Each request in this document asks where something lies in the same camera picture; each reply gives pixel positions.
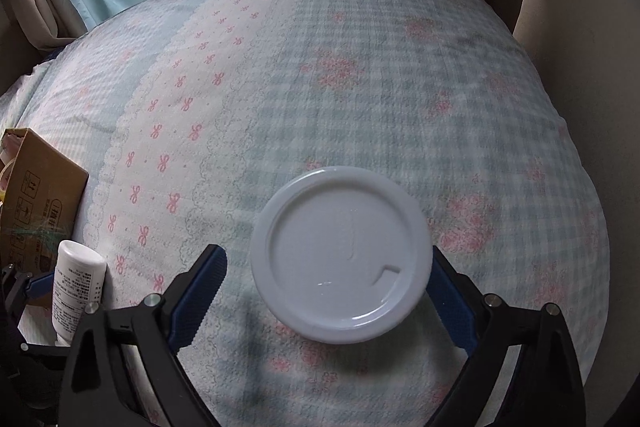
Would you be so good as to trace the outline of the white green-label bottle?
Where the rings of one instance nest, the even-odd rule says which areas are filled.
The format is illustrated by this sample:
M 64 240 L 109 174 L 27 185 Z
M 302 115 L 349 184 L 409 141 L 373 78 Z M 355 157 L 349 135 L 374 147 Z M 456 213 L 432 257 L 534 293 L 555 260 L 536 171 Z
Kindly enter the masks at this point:
M 64 239 L 52 287 L 52 325 L 59 340 L 71 343 L 81 314 L 89 303 L 100 303 L 106 260 L 93 249 Z

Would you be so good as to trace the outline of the open cardboard box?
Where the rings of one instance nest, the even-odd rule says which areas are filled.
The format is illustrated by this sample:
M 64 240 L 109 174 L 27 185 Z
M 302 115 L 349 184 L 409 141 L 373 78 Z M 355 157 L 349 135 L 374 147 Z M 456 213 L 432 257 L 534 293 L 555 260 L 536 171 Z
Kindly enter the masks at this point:
M 72 236 L 88 172 L 32 129 L 1 139 L 1 264 L 50 272 L 58 244 Z

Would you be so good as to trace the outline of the beige left curtain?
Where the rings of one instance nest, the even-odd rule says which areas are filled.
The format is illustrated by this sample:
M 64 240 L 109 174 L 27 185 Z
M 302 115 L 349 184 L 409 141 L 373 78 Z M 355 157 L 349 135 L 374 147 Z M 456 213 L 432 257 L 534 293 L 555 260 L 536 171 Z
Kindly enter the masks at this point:
M 70 0 L 8 0 L 28 42 L 37 50 L 62 48 L 87 32 Z

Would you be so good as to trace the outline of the floral checked bed quilt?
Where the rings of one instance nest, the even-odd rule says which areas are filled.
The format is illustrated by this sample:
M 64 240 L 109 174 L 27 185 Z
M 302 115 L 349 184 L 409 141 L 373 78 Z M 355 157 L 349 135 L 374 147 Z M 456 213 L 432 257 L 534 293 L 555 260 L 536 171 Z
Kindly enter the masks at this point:
M 229 270 L 180 360 L 225 426 L 421 426 L 464 361 L 428 300 L 362 345 L 313 343 L 259 298 L 257 213 L 326 166 L 393 180 L 481 291 L 563 311 L 583 374 L 608 317 L 597 191 L 534 64 L 483 0 L 146 0 L 1 95 L 88 171 L 74 239 L 104 301 L 161 291 L 208 244 Z

